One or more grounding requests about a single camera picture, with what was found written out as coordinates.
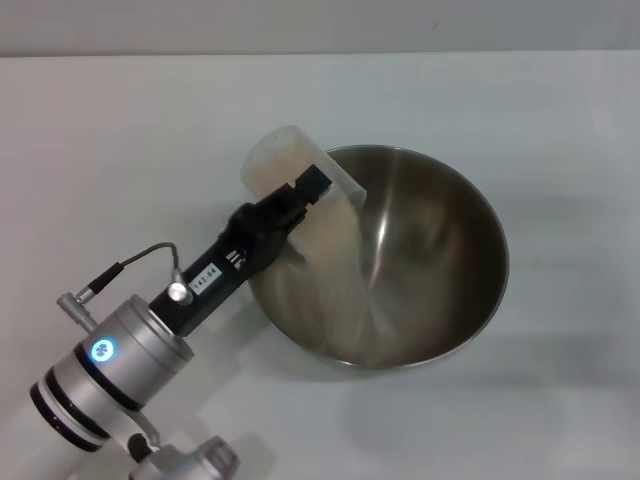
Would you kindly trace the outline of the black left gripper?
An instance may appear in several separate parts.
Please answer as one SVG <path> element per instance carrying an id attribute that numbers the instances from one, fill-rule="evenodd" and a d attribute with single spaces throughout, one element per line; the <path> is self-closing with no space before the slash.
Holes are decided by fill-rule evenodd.
<path id="1" fill-rule="evenodd" d="M 216 242 L 187 270 L 184 277 L 193 295 L 180 305 L 167 293 L 158 295 L 150 310 L 175 335 L 188 335 L 249 278 L 279 255 L 288 231 L 306 216 L 332 186 L 316 165 L 284 184 L 264 200 L 242 205 L 230 217 Z"/>

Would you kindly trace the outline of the clear plastic measuring cup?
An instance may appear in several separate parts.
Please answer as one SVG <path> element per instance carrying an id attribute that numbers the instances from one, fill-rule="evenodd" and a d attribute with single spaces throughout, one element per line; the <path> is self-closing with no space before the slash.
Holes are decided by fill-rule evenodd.
<path id="1" fill-rule="evenodd" d="M 358 213 L 366 190 L 324 150 L 296 126 L 281 127 L 263 138 L 249 153 L 241 180 L 258 199 L 295 180 L 316 165 L 332 186 L 313 206 L 288 237 L 304 258 L 329 253 L 356 258 L 361 253 Z"/>

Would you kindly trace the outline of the white rice grains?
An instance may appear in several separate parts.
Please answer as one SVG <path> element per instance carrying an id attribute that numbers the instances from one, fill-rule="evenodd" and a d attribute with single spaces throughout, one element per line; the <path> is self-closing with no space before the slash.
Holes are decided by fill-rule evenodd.
<path id="1" fill-rule="evenodd" d="M 262 195 L 294 181 L 311 165 L 332 185 L 308 207 L 281 256 L 254 278 L 252 287 L 289 339 L 321 355 L 376 368 L 392 358 L 397 333 L 364 280 L 358 211 L 339 165 L 315 147 L 257 146 L 247 160 L 246 177 Z"/>

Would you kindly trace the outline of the stainless steel mixing bowl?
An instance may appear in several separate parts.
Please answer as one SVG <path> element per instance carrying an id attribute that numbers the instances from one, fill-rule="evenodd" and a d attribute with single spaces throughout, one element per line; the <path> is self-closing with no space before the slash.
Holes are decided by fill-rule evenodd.
<path id="1" fill-rule="evenodd" d="M 364 370 L 425 364 L 469 343 L 508 283 L 508 244 L 490 203 L 452 167 L 415 151 L 356 145 L 331 156 L 366 191 L 360 265 L 370 317 L 327 317 L 291 249 L 251 280 L 266 316 L 304 350 Z"/>

